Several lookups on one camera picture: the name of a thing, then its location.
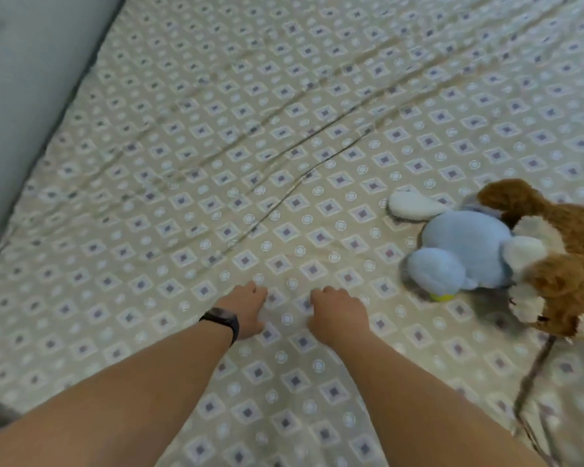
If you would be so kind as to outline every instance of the hand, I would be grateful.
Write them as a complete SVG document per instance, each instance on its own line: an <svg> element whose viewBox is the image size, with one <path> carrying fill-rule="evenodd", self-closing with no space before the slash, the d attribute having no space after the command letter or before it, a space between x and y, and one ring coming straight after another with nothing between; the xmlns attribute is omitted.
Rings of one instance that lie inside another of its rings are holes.
<svg viewBox="0 0 584 467"><path fill-rule="evenodd" d="M312 290L310 301L314 315L307 322L311 333L323 344L334 346L348 336L360 336L370 332L370 321L366 307L359 298L346 290L335 290L326 286L323 290Z"/></svg>
<svg viewBox="0 0 584 467"><path fill-rule="evenodd" d="M268 289L257 286L253 280L246 285L236 285L227 295L214 304L217 308L235 313L240 324L238 340L248 339L264 330L264 323L257 316L268 296Z"/></svg>

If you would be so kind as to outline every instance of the bed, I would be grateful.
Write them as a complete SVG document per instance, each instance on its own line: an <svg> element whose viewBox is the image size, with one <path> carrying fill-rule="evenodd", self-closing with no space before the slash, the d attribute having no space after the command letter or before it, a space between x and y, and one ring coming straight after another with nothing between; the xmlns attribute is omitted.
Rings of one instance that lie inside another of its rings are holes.
<svg viewBox="0 0 584 467"><path fill-rule="evenodd" d="M584 202L584 0L127 0L0 246L0 401L30 410L253 278L265 332L159 465L386 465L304 325L327 284L513 430L545 336L501 293L404 286L420 225L386 211L503 177ZM556 346L525 416L584 465L584 343Z"/></svg>

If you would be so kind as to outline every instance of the plush dog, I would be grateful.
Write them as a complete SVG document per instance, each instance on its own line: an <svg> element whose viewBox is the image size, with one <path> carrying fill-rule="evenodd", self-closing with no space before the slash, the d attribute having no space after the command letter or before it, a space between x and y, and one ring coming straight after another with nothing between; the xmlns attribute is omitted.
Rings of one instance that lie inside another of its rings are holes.
<svg viewBox="0 0 584 467"><path fill-rule="evenodd" d="M503 248L511 311L543 332L584 338L584 206L550 202L521 179L490 183L476 198L515 236Z"/></svg>

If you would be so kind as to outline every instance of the bed sheet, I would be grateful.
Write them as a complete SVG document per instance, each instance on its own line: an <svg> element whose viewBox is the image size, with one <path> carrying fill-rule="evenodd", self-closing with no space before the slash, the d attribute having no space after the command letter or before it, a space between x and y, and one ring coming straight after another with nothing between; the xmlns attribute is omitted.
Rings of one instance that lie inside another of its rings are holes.
<svg viewBox="0 0 584 467"><path fill-rule="evenodd" d="M512 429L544 335L501 293L404 286L420 225L385 207L503 177L584 202L584 0L128 0L10 220L0 401L26 411L253 278L266 331L221 361L161 466L385 464L304 325L327 284ZM584 342L557 345L526 411L584 465Z"/></svg>

